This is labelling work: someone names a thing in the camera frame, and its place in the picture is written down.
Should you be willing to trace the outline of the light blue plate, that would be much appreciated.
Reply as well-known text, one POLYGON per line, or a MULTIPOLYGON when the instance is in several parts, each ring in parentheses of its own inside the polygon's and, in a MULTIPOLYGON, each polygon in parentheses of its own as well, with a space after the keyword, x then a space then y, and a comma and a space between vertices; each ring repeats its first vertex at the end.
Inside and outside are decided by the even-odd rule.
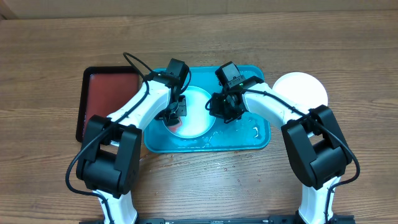
POLYGON ((184 139, 202 136, 211 129, 216 120, 205 109, 211 95, 197 86, 189 86, 183 95, 186 97, 187 115, 180 118, 183 124, 176 134, 172 134, 184 139))

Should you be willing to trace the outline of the black red-lined tray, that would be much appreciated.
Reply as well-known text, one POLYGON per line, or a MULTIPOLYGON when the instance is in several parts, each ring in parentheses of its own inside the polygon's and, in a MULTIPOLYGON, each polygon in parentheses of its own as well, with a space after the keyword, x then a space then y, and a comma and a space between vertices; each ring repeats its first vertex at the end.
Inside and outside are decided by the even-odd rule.
POLYGON ((88 67, 83 72, 76 140, 83 141, 88 120, 124 106, 139 91, 139 75, 131 66, 88 67))

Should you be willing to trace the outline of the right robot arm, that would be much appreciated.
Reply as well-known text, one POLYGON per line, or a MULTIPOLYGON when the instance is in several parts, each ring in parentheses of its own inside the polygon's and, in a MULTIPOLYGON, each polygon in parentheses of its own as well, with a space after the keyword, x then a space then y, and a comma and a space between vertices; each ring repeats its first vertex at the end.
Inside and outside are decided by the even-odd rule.
POLYGON ((359 177, 358 159, 348 147, 332 110, 308 109, 274 92, 258 77, 219 75, 221 93, 206 103, 212 116, 228 124, 243 113, 258 114, 280 128, 289 164, 302 183, 302 201, 293 215, 271 215, 266 223, 354 223, 352 215, 336 215, 335 189, 359 177))

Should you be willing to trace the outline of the green pink sponge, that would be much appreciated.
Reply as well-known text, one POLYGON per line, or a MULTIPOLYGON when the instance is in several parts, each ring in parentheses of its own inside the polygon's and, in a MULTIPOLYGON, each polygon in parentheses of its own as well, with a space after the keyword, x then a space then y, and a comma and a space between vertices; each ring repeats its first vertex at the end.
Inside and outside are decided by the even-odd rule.
POLYGON ((166 123, 166 128, 173 134, 176 134, 179 128, 182 126, 182 122, 180 119, 171 119, 168 123, 166 123))

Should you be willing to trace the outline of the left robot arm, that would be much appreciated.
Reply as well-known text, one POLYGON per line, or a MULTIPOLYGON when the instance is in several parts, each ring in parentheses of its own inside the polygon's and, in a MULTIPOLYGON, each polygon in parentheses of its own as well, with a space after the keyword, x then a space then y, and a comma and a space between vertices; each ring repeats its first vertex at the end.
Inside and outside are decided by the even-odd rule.
POLYGON ((143 130, 156 119, 174 126, 186 116, 184 91, 192 77, 188 65, 171 59, 166 70, 153 70, 142 88, 107 117, 93 115, 86 125, 80 152, 71 161, 76 176, 99 199, 102 223, 137 223, 131 188, 138 178, 143 130))

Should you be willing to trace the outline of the teal plastic tray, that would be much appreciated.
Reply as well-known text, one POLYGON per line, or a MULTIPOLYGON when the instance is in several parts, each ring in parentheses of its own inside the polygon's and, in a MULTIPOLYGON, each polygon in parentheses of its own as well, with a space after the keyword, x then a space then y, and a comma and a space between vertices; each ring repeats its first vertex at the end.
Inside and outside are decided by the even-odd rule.
MULTIPOLYGON (((192 67, 189 86, 197 86, 210 95, 219 93, 222 87, 215 75, 217 66, 192 67)), ((169 132, 163 121, 152 120, 144 130, 144 144, 151 152, 205 152, 262 149, 271 140, 271 128, 264 118, 244 113, 241 119, 225 124, 216 118, 214 125, 204 135, 184 139, 169 132)))

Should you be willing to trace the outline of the white plate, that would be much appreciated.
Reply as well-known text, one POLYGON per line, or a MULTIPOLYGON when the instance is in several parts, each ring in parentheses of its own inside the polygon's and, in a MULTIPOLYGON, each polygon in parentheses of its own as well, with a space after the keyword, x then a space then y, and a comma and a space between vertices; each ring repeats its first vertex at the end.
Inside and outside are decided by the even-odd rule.
POLYGON ((289 100, 308 108, 328 105, 325 87, 318 79, 307 73, 287 73, 274 83, 272 89, 289 100))

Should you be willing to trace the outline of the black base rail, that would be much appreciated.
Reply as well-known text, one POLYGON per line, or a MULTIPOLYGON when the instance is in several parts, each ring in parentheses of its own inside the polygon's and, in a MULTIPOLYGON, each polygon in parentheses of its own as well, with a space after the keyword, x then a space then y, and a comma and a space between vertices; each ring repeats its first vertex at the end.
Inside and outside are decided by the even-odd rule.
MULTIPOLYGON (((217 219, 183 219, 165 220, 163 218, 138 219, 139 224, 299 224, 304 223, 299 215, 271 215, 267 218, 232 218, 227 220, 217 219)), ((331 224, 355 224, 352 215, 334 215, 331 224)), ((90 222, 79 222, 79 224, 104 224, 104 221, 96 220, 90 222)))

